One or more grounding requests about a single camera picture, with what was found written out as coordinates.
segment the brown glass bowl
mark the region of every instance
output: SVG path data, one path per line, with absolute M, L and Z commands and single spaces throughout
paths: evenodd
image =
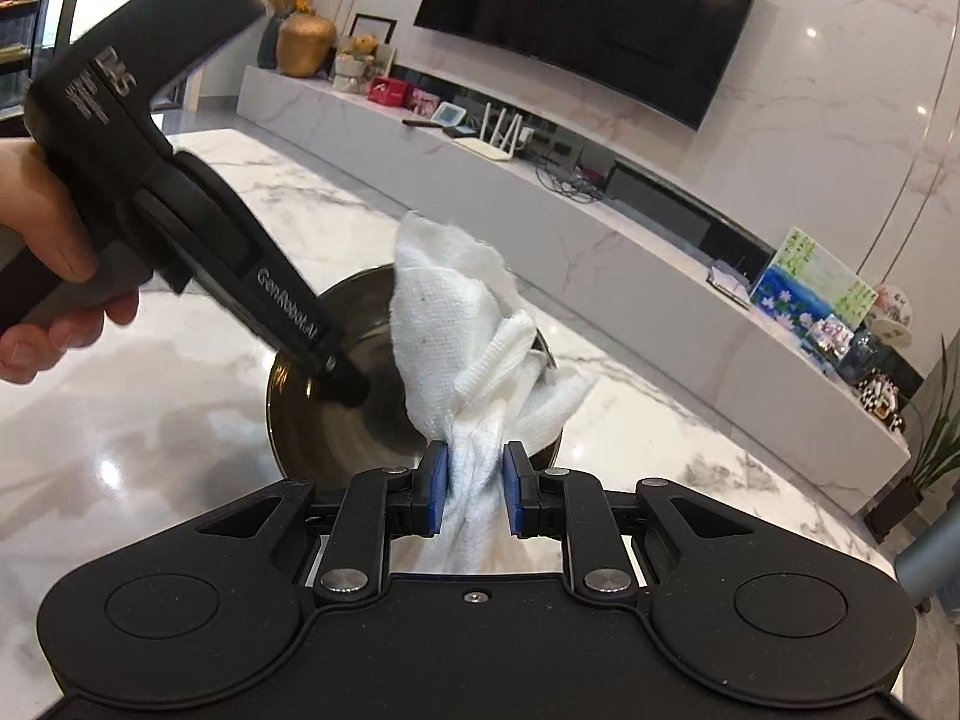
M 267 430 L 277 466 L 284 476 L 309 479 L 318 490 L 345 488 L 354 474 L 384 466 L 413 467 L 426 439 L 407 418 L 403 380 L 390 341 L 390 298 L 394 266 L 361 271 L 333 285 L 323 301 L 344 325 L 344 352 L 371 380 L 363 406 L 348 409 L 323 400 L 290 360 L 277 354 L 267 384 Z M 534 348 L 547 365 L 557 364 L 538 332 Z M 557 459 L 560 438 L 530 461 L 536 470 Z

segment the device handle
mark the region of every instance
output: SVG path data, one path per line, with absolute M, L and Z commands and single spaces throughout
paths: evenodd
M 94 248 L 96 274 L 74 284 L 38 260 L 20 234 L 0 225 L 0 333 L 21 323 L 49 327 L 68 311 L 102 305 L 133 292 L 154 273 L 122 240 L 97 235 Z

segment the black photo frame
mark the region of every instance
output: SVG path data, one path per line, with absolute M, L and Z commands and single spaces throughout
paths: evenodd
M 368 32 L 373 35 L 373 37 L 376 37 L 381 44 L 390 43 L 390 39 L 394 36 L 394 29 L 397 27 L 397 19 L 384 19 L 381 16 L 371 16 L 368 13 L 357 13 L 353 17 L 350 37 L 357 34 L 357 26 L 360 25 L 360 23 L 367 23 L 369 25 L 364 26 L 360 34 Z

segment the white marble tv console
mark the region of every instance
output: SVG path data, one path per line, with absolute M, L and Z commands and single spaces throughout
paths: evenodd
M 902 442 L 782 343 L 776 324 L 723 298 L 707 285 L 702 263 L 610 207 L 558 196 L 524 162 L 488 161 L 437 130 L 404 127 L 407 111 L 325 82 L 248 67 L 237 112 L 494 245 L 516 274 L 684 386 L 847 512 L 862 509 L 906 464 Z M 637 455 L 641 463 L 642 447 Z

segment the red box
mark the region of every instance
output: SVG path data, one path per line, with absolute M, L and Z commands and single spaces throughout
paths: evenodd
M 402 108 L 409 94 L 410 84 L 407 81 L 378 76 L 370 82 L 367 100 L 386 105 L 387 108 Z

